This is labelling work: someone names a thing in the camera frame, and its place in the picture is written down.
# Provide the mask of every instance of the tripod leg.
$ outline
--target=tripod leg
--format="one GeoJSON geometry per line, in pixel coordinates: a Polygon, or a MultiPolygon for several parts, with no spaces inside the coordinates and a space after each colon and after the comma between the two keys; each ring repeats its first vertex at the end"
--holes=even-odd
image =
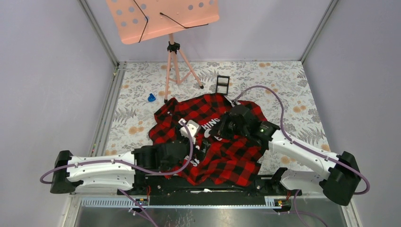
{"type": "Polygon", "coordinates": [[[167,75],[166,75],[166,89],[165,89],[165,93],[164,93],[164,103],[167,103],[168,82],[170,81],[170,64],[171,64],[171,52],[168,52],[167,75]]]}
{"type": "Polygon", "coordinates": [[[171,53],[173,55],[174,60],[174,69],[175,69],[175,80],[177,80],[177,84],[181,84],[180,81],[180,70],[178,69],[178,57],[176,53],[171,53]]]}
{"type": "Polygon", "coordinates": [[[187,63],[189,70],[192,72],[192,75],[195,77],[196,81],[198,82],[199,86],[203,89],[203,84],[201,80],[199,80],[199,77],[196,75],[195,71],[193,70],[191,64],[189,63],[187,57],[185,56],[184,52],[182,50],[178,50],[181,54],[181,56],[184,58],[185,63],[187,63]]]}

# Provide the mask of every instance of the leaf pattern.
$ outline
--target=leaf pattern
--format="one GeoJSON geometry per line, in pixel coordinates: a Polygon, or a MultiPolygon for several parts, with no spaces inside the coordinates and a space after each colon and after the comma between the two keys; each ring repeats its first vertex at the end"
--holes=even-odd
{"type": "MultiPolygon", "coordinates": [[[[318,148],[327,146],[305,71],[299,61],[193,62],[192,67],[204,84],[204,89],[200,89],[195,78],[189,75],[180,85],[170,81],[168,98],[175,97],[178,101],[183,101],[213,93],[217,75],[230,76],[228,97],[231,99],[250,86],[265,85],[273,89],[283,102],[284,127],[288,133],[318,148]]],[[[117,150],[120,154],[152,144],[148,132],[156,124],[154,112],[164,104],[166,68],[165,63],[143,62],[127,65],[107,150],[117,150]],[[156,97],[156,101],[148,102],[150,93],[156,97]]],[[[179,62],[179,69],[181,78],[189,71],[183,62],[179,62]]],[[[175,79],[174,69],[170,77],[175,79]]],[[[255,88],[246,92],[241,99],[254,101],[270,122],[280,123],[280,105],[270,92],[255,88]]],[[[258,162],[262,164],[259,174],[272,174],[279,167],[309,170],[296,160],[270,150],[258,162]]]]}

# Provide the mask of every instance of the plaid shirt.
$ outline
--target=plaid shirt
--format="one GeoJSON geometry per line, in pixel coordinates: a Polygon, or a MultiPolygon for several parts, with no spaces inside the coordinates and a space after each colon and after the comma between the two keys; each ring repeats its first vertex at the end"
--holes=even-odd
{"type": "MultiPolygon", "coordinates": [[[[251,109],[260,120],[265,121],[261,108],[250,101],[239,101],[251,109]]],[[[179,176],[184,177],[193,185],[210,178],[215,184],[223,182],[239,186],[248,186],[254,180],[260,169],[257,161],[263,156],[264,150],[252,145],[245,137],[235,136],[226,140],[209,135],[209,129],[219,122],[222,114],[229,111],[232,104],[222,94],[206,94],[183,102],[171,98],[156,113],[157,125],[149,131],[153,144],[171,142],[181,135],[177,127],[178,121],[184,118],[193,120],[201,126],[196,136],[196,148],[201,150],[202,141],[210,144],[202,161],[193,157],[179,176]]]]}

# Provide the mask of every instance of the robotic arm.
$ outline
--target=robotic arm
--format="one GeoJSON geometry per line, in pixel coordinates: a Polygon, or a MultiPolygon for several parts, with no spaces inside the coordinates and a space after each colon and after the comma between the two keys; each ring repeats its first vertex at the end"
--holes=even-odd
{"type": "MultiPolygon", "coordinates": [[[[186,124],[181,134],[191,138],[200,126],[193,121],[180,121],[186,124]]],[[[296,141],[302,146],[320,152],[324,157],[314,155],[296,145],[291,135],[287,135],[279,126],[268,121],[260,122],[243,105],[235,105],[225,113],[220,122],[210,132],[225,139],[235,135],[245,136],[263,150],[271,149],[292,157],[311,168],[313,172],[292,171],[279,168],[272,177],[287,190],[302,190],[303,193],[320,192],[339,205],[348,205],[361,178],[350,170],[328,159],[342,162],[359,171],[355,158],[348,152],[342,155],[317,149],[307,143],[296,141]]],[[[136,185],[144,185],[145,173],[155,171],[153,175],[171,175],[159,171],[169,171],[182,162],[190,150],[188,139],[153,146],[143,146],[134,151],[114,156],[77,157],[69,151],[61,151],[55,167],[68,165],[53,174],[51,193],[71,193],[80,189],[122,189],[128,191],[136,185]]]]}

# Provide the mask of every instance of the perforated pink panel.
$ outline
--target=perforated pink panel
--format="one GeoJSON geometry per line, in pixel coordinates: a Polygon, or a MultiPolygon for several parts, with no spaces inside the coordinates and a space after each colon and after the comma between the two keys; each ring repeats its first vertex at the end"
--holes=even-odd
{"type": "MultiPolygon", "coordinates": [[[[137,43],[146,24],[146,19],[133,0],[106,0],[124,44],[137,43]]],[[[191,27],[216,22],[217,0],[136,0],[149,22],[142,41],[184,30],[180,24],[191,27]]]]}

